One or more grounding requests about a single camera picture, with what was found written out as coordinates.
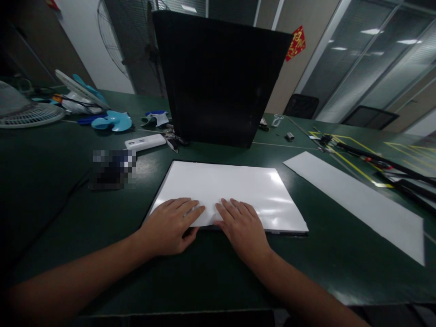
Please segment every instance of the human hand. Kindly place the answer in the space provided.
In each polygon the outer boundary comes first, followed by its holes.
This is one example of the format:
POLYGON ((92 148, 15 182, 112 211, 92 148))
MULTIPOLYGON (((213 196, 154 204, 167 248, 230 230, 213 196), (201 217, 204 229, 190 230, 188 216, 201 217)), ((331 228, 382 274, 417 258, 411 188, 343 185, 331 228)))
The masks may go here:
POLYGON ((215 206, 223 218, 214 225, 219 226, 226 234, 237 255, 250 268, 273 252, 270 248, 262 222, 254 208, 244 202, 230 199, 231 205, 221 199, 222 205, 215 206))
POLYGON ((201 206, 184 216, 199 202, 191 198, 168 200, 159 205, 135 233, 149 258, 182 253, 194 240, 199 227, 182 238, 189 226, 203 213, 201 206))

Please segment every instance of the black chair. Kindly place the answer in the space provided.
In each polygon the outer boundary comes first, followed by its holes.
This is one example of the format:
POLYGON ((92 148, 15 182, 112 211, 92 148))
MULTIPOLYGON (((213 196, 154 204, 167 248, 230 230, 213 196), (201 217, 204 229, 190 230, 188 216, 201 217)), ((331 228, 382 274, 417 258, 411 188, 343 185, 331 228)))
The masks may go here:
POLYGON ((284 115, 312 119, 317 110, 318 103, 318 98, 293 94, 287 103, 284 115))
POLYGON ((358 106, 341 124, 382 130, 399 116, 376 108, 358 106))

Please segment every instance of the white paper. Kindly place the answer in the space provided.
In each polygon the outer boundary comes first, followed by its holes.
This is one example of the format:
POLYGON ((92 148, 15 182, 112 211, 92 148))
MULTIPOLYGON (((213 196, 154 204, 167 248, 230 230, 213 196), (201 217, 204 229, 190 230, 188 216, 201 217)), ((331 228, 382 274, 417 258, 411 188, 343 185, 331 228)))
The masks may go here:
POLYGON ((191 225, 222 220, 215 208, 221 198, 251 204, 266 230, 308 232, 306 222, 276 169, 173 161, 149 214, 172 198, 192 198, 206 210, 191 225))
POLYGON ((425 265, 421 217, 308 152, 286 160, 284 164, 425 265))

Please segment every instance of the dark green tabletop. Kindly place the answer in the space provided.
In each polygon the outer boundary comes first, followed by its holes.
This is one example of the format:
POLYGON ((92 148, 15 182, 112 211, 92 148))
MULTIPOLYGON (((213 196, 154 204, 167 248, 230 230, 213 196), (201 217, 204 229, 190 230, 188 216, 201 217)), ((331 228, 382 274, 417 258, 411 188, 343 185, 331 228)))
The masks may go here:
MULTIPOLYGON (((74 118, 21 130, 0 130, 4 208, 2 228, 16 256, 65 202, 90 167, 92 150, 123 149, 124 141, 155 133, 142 130, 147 111, 169 109, 164 99, 104 92, 114 110, 128 111, 135 131, 100 132, 74 118)), ((272 115, 265 115, 268 123, 272 115)), ((382 153, 415 170, 436 175, 436 141, 293 118, 305 131, 331 133, 343 142, 382 153)), ((376 169, 343 152, 323 153, 289 119, 259 130, 250 149, 192 142, 179 153, 167 146, 139 153, 135 189, 79 189, 64 211, 11 272, 19 282, 86 255, 133 233, 175 159, 276 168, 309 227, 307 237, 268 235, 271 247, 347 305, 436 302, 436 219, 374 177, 376 169), (295 139, 285 140, 286 132, 295 139), (357 176, 381 196, 424 218, 423 267, 282 162, 304 151, 357 176)), ((179 256, 156 258, 99 296, 83 315, 250 310, 278 307, 240 262, 221 232, 200 231, 179 256)))

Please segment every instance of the forearm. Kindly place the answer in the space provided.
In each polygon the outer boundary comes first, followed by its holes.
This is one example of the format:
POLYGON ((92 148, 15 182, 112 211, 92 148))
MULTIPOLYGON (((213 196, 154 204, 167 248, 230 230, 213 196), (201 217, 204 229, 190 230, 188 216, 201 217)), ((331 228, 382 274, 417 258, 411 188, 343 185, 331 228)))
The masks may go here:
POLYGON ((249 265, 258 279, 293 313, 314 326, 367 326, 349 308, 276 253, 249 265))
POLYGON ((111 246, 44 272, 9 290, 13 309, 26 321, 57 324, 73 317, 112 283, 152 255, 131 235, 111 246))

